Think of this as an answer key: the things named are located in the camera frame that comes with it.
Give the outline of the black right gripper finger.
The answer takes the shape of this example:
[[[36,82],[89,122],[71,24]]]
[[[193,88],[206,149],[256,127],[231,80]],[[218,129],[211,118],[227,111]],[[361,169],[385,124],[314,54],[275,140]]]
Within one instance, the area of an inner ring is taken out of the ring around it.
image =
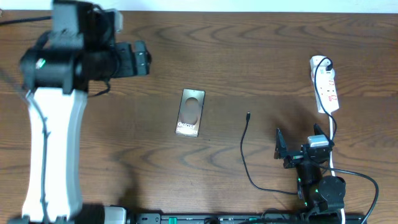
[[[284,159],[287,156],[287,146],[279,128],[276,129],[275,139],[274,159]]]
[[[313,130],[314,130],[314,134],[315,135],[324,134],[329,139],[329,146],[328,147],[333,147],[335,145],[334,142],[323,132],[323,130],[321,129],[321,127],[317,123],[315,123],[313,125]]]

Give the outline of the gold Galaxy smartphone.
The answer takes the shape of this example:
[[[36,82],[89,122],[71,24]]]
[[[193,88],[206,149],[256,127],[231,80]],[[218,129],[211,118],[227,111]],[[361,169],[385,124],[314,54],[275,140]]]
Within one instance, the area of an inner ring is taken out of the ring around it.
[[[198,137],[204,100],[204,90],[183,89],[175,128],[176,134]]]

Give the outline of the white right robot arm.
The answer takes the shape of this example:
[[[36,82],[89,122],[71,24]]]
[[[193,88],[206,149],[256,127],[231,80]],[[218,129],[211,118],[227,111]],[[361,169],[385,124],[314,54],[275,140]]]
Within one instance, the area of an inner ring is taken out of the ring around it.
[[[282,131],[276,129],[275,159],[282,159],[285,169],[297,171],[297,193],[305,202],[306,211],[301,219],[309,221],[312,215],[337,213],[344,208],[346,182],[343,178],[322,174],[321,165],[330,159],[334,142],[315,124],[314,135],[300,150],[287,149]]]

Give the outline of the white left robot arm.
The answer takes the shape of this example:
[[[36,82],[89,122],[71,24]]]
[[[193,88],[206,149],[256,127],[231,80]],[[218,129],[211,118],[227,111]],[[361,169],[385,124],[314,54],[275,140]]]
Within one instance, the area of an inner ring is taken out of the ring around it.
[[[120,206],[86,205],[79,180],[80,130],[89,83],[145,76],[146,44],[116,42],[123,16],[84,1],[54,1],[52,28],[20,60],[31,128],[30,177],[12,223],[131,223]]]

